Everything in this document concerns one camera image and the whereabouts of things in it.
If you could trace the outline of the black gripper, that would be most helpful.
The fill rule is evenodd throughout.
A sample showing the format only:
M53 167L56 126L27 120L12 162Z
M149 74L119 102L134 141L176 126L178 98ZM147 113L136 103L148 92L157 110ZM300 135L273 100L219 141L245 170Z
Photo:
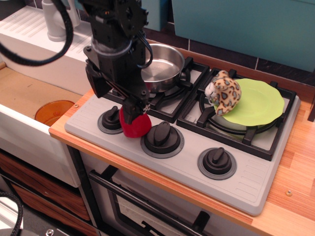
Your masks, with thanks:
M130 53L120 56L104 56L92 46L84 48L86 74L97 97L103 97L115 89L123 100L124 122L131 125L134 121L151 123L146 111L149 106L149 92L141 77L141 69Z

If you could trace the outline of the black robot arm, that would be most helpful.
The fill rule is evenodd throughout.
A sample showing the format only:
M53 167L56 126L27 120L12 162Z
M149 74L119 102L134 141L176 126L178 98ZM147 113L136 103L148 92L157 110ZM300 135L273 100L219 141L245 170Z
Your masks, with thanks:
M149 91L141 76L153 58L146 57L152 49L143 27L148 24L148 11L139 0L82 0L90 20L91 46L87 56L86 74L97 97L111 89L123 98L123 116L127 124L149 108Z

